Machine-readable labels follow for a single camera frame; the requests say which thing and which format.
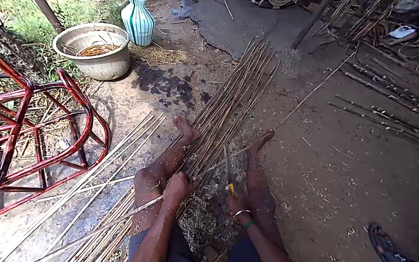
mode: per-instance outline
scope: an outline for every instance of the red furniture frame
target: red furniture frame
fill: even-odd
[[[0,58],[0,69],[5,74],[0,74],[0,78],[11,78],[22,89],[9,92],[6,94],[0,95],[0,119],[6,122],[7,124],[0,126],[1,131],[9,131],[9,134],[0,137],[0,146],[5,144],[5,148],[2,156],[0,157],[0,193],[5,192],[27,192],[32,193],[26,197],[16,201],[15,203],[8,205],[0,209],[0,215],[23,204],[27,201],[43,194],[44,192],[51,190],[66,181],[73,179],[79,175],[82,175],[86,171],[92,169],[97,165],[105,156],[109,150],[111,143],[110,139],[110,129],[106,121],[96,112],[93,106],[90,104],[89,99],[85,96],[84,93],[79,89],[74,80],[67,74],[62,68],[57,69],[57,73],[61,81],[59,82],[50,82],[45,84],[36,85],[30,79],[25,76],[20,75],[16,72],[11,66],[4,62]],[[56,100],[49,91],[55,89],[66,89],[73,97],[73,99],[78,102],[83,110],[80,111],[69,111],[64,105],[62,105],[58,100]],[[64,112],[62,116],[55,117],[54,119],[43,121],[40,123],[31,123],[26,118],[26,111],[30,103],[31,98],[36,93],[43,93],[49,100],[51,100],[55,105],[60,107]],[[12,111],[9,108],[5,107],[3,103],[20,100],[20,106],[17,111]],[[77,125],[74,120],[74,115],[85,114],[85,127],[82,131],[78,132]],[[104,129],[104,140],[101,140],[95,133],[92,131],[93,121],[96,120],[100,123]],[[69,127],[71,129],[72,136],[75,142],[69,146],[65,151],[52,156],[50,158],[44,159],[42,156],[42,150],[40,146],[40,128],[51,125],[53,123],[59,122],[60,120],[67,119],[69,122]],[[10,173],[9,167],[13,161],[15,145],[20,138],[20,135],[27,134],[32,132],[34,141],[35,141],[35,155],[36,155],[36,164],[27,166],[21,170]],[[85,152],[83,146],[88,138],[92,138],[103,150],[98,159],[94,164],[89,165],[85,157]],[[73,155],[74,153],[79,153],[80,164],[74,164],[67,162],[65,159]],[[72,167],[78,171],[74,172],[67,177],[55,181],[52,185],[48,185],[45,168],[53,166],[55,164],[66,165]],[[20,179],[38,173],[38,178],[40,181],[40,187],[16,187],[11,184],[19,181]]]

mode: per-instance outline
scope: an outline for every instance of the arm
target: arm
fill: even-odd
[[[169,179],[158,216],[143,238],[132,261],[164,262],[166,260],[169,236],[176,220],[177,209],[192,190],[193,186],[187,182],[183,172],[174,174]]]
[[[226,188],[229,208],[231,213],[236,213],[239,210],[244,210],[242,198],[232,196]],[[242,226],[248,222],[254,221],[249,212],[242,212],[236,217],[236,222]],[[274,244],[259,228],[257,224],[252,224],[247,229],[248,237],[250,237],[253,246],[257,250],[262,262],[292,262],[288,253],[282,247]]]

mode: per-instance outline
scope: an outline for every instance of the sandal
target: sandal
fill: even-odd
[[[383,262],[415,262],[402,252],[376,223],[368,226],[368,236],[371,245]]]

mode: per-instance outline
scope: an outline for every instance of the wooden post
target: wooden post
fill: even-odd
[[[61,33],[62,31],[66,30],[46,0],[35,0],[35,3],[38,5],[38,7],[40,7],[41,11],[46,16],[51,25],[55,28],[57,33]]]
[[[311,27],[315,24],[319,16],[323,13],[323,11],[331,2],[332,0],[321,1],[321,4],[319,4],[318,9],[316,9],[315,13],[313,14],[313,17],[311,17],[310,22],[302,29],[302,31],[300,31],[300,33],[298,34],[297,38],[294,40],[294,43],[290,46],[290,48],[297,49],[300,42],[302,42],[302,40],[305,38],[308,31],[310,31]]]

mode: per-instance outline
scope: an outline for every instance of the tree trunk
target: tree trunk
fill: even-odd
[[[43,80],[43,65],[24,49],[8,30],[0,25],[0,57],[14,67],[20,74],[30,77],[35,82]]]

